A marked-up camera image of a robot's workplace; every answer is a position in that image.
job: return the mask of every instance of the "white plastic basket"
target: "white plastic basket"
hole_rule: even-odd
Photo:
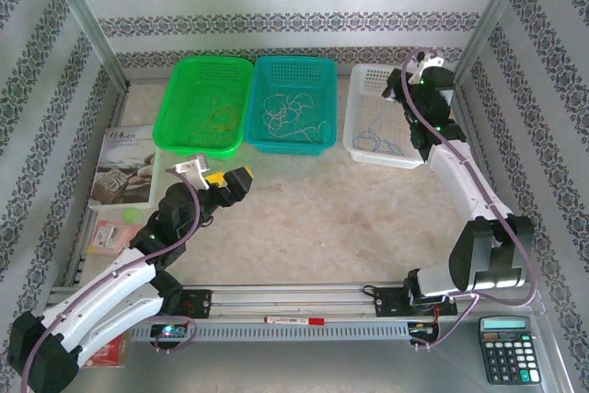
[[[413,169],[423,160],[411,144],[403,107],[382,97],[393,69],[385,64],[357,64],[352,69],[343,146],[355,161]]]

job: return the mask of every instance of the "calculator button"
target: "calculator button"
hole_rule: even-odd
[[[527,370],[520,370],[519,377],[522,378],[523,382],[530,382],[530,374]]]

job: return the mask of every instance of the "robotic arm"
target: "robotic arm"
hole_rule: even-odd
[[[399,69],[391,73],[383,97],[403,106],[411,143],[445,184],[465,227],[448,262],[410,272],[405,281],[408,296],[414,302],[521,286],[528,276],[528,266],[512,234],[529,251],[534,227],[527,217],[514,216],[499,200],[473,161],[465,135],[450,119],[450,107],[443,93],[454,88],[452,72],[441,67],[442,59],[423,52],[418,54],[418,62],[417,71],[413,75],[406,74],[413,106],[407,100],[408,91],[403,88]],[[423,119],[444,140],[435,135]]]
[[[207,170],[204,156],[176,165],[176,173],[186,174],[197,190],[198,210],[185,184],[170,186],[158,211],[107,270],[39,317],[25,312],[15,320],[7,360],[21,376],[33,347],[42,341],[28,379],[36,393],[62,391],[100,347],[146,318],[174,315],[178,311],[182,285],[165,268],[186,250],[186,245],[173,249],[170,246],[184,238],[195,221],[197,226],[209,225],[218,207],[242,201],[252,182],[248,170],[239,168],[225,173],[226,186],[218,186],[202,176]],[[164,249],[172,250],[145,260]],[[96,287],[109,275],[112,278]],[[64,316],[64,311],[73,305],[75,308]],[[57,325],[42,340],[55,322]]]

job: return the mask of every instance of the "patterned wallpaper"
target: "patterned wallpaper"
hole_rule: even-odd
[[[498,193],[536,227],[541,292],[589,391],[587,0],[511,0],[462,85]]]
[[[190,54],[390,64],[419,44],[454,66],[489,1],[87,0],[131,79],[169,76]]]
[[[43,308],[87,205],[118,97],[65,0],[0,0],[0,392],[10,325]]]

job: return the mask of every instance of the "basket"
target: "basket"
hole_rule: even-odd
[[[384,64],[357,64],[352,69],[343,146],[355,161],[415,168],[423,160],[411,144],[403,107],[382,97],[393,69]]]
[[[246,141],[271,154],[319,156],[337,140],[337,67],[330,59],[256,62]]]
[[[180,156],[230,158],[243,141],[253,65],[238,57],[179,61],[154,128],[156,144]]]

